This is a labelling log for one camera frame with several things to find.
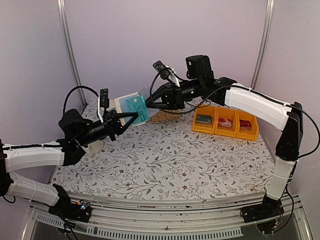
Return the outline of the teal green credit card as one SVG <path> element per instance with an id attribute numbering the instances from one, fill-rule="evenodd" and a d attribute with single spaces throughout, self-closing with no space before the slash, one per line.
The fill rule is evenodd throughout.
<path id="1" fill-rule="evenodd" d="M 131 96 L 124 102 L 130 112 L 138 114 L 137 119 L 133 122 L 134 126 L 144 124 L 150 119 L 144 96 Z"/>

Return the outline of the red cards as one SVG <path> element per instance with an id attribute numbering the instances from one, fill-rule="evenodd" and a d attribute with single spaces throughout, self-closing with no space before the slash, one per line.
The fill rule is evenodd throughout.
<path id="1" fill-rule="evenodd" d="M 252 127 L 251 122 L 249 120 L 243 120 L 243 119 L 239 120 L 239 125 L 241 129 L 245 129 L 245 130 L 249 130 Z"/>

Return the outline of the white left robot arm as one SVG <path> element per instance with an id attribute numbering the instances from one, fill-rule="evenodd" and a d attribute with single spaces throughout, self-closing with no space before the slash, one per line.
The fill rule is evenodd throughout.
<path id="1" fill-rule="evenodd" d="M 103 120 L 83 118 L 78 110 L 63 113 L 58 125 L 64 138 L 43 144 L 0 145 L 0 195 L 22 197 L 48 206 L 65 206 L 71 199 L 63 187 L 43 184 L 20 176 L 17 170 L 40 166 L 71 166 L 89 152 L 97 152 L 98 141 L 116 136 L 138 118 L 136 112 L 117 113 L 112 110 Z"/>

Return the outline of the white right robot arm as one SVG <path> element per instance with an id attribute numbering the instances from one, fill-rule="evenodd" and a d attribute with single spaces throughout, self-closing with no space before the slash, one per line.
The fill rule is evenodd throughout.
<path id="1" fill-rule="evenodd" d="M 276 162 L 264 201 L 279 201 L 294 173 L 303 137 L 302 106 L 289 104 L 251 90 L 228 77 L 216 79 L 207 55 L 193 55 L 185 59 L 186 80 L 160 60 L 152 66 L 157 75 L 168 82 L 156 91 L 150 90 L 146 100 L 148 108 L 164 113 L 182 110 L 185 103 L 201 97 L 220 106 L 242 110 L 281 131 L 275 148 Z"/>

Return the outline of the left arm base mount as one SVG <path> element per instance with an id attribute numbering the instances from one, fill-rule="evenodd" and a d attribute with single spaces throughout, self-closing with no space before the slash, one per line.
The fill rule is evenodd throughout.
<path id="1" fill-rule="evenodd" d="M 49 206 L 48 213 L 58 216 L 61 219 L 88 223 L 92 213 L 91 203 L 83 199 L 72 203 L 69 195 L 62 186 L 57 184 L 53 184 L 52 186 L 57 190 L 59 198 L 55 205 Z"/>

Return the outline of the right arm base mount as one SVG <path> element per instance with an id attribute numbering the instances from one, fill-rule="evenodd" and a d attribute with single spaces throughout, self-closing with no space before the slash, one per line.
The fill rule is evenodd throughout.
<path id="1" fill-rule="evenodd" d="M 271 217 L 280 217 L 284 212 L 280 199 L 274 200 L 265 194 L 262 203 L 241 208 L 240 216 L 245 223 L 250 223 Z"/>

